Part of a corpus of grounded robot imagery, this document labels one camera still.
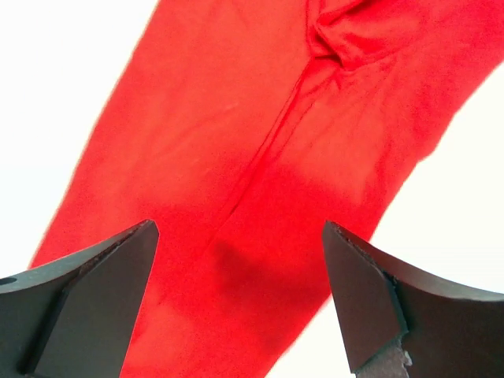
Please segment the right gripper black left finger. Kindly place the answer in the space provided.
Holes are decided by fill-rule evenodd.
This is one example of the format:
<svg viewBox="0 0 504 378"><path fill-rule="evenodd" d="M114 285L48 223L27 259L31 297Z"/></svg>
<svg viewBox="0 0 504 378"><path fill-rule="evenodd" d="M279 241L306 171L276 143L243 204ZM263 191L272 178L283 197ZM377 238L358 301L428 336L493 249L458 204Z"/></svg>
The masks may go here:
<svg viewBox="0 0 504 378"><path fill-rule="evenodd" d="M158 244L141 222L1 280L1 376L120 375Z"/></svg>

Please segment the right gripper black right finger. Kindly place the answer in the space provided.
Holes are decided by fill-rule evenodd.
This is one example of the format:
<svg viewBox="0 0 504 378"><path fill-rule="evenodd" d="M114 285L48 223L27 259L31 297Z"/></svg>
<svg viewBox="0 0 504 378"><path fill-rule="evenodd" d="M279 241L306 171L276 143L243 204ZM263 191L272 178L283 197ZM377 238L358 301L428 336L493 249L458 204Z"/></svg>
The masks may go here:
<svg viewBox="0 0 504 378"><path fill-rule="evenodd" d="M501 377L503 295L446 280L328 222L324 259L357 377Z"/></svg>

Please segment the red t shirt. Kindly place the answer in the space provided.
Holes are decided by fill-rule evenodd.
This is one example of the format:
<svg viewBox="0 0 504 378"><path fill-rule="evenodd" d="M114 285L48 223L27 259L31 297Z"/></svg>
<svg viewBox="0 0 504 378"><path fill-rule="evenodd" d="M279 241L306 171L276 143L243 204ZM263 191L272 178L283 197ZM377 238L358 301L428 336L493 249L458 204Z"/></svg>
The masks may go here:
<svg viewBox="0 0 504 378"><path fill-rule="evenodd" d="M502 59L500 1L161 1L33 265L154 220L122 376L264 376Z"/></svg>

